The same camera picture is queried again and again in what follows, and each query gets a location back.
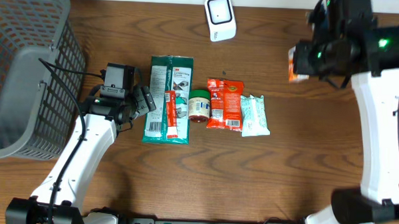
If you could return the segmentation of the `green white gloves package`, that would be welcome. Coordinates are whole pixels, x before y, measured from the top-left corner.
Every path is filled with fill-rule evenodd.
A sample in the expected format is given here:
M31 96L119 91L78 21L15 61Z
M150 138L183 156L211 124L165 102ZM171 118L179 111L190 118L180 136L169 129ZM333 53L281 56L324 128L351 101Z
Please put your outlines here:
M150 92L156 109L146 116L144 143L188 144L188 102L194 59L153 56Z

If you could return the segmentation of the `red candy bar wrapper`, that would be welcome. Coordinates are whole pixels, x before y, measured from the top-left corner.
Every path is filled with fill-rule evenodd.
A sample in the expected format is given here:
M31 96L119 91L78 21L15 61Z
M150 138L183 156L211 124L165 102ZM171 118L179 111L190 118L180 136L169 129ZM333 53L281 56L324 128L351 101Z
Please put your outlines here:
M178 137L176 93L173 90L165 91L166 114L167 114L167 139Z

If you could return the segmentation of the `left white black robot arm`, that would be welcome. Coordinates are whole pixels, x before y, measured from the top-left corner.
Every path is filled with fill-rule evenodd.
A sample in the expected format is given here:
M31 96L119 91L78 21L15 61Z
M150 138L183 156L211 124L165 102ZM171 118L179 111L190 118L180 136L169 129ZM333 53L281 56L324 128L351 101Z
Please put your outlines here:
M30 198L14 198L7 224L126 224L121 214L106 208L82 214L84 197L103 155L124 124L155 110L147 86L132 90L95 86L80 106L81 115L61 156Z

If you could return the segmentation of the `green lid glass jar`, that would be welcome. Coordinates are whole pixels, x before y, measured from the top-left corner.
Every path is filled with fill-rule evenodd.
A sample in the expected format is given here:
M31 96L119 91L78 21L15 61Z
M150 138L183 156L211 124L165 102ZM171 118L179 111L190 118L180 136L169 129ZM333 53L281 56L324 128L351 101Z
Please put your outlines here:
M188 102L188 118L191 122L204 123L210 118L211 96L206 90L192 90Z

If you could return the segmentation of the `small orange tissue box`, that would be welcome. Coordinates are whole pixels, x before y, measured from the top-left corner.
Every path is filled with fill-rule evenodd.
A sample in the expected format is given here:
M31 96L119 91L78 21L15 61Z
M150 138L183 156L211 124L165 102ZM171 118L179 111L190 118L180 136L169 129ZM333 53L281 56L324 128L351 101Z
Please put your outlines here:
M288 73L289 73L289 81L290 82L302 82L305 80L309 79L309 75L305 74L296 74L294 72L294 53L295 53L295 47L292 47L288 51L288 59L289 59L289 65L288 65Z

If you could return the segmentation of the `orange red snack bag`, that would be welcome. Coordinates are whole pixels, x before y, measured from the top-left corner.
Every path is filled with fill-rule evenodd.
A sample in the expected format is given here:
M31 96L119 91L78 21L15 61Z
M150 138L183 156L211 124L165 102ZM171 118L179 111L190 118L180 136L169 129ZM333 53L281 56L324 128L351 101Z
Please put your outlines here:
M242 131L241 96L244 83L238 80L210 78L211 115L206 128Z

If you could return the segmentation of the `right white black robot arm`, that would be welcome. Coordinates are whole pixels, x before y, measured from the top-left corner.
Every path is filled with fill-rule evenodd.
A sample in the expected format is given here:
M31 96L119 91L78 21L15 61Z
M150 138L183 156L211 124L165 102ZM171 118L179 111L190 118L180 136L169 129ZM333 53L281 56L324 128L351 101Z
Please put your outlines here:
M360 113L363 173L356 188L337 189L304 224L379 224L399 220L399 26L313 24L313 38L293 48L297 74L343 75Z

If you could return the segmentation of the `mint green wipes pack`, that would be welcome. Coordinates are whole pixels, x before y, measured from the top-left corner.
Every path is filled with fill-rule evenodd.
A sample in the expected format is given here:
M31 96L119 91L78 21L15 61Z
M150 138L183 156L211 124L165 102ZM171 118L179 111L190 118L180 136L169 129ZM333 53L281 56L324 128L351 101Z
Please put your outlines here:
M242 136L268 136L271 134L267 127L267 117L264 107L264 96L241 97Z

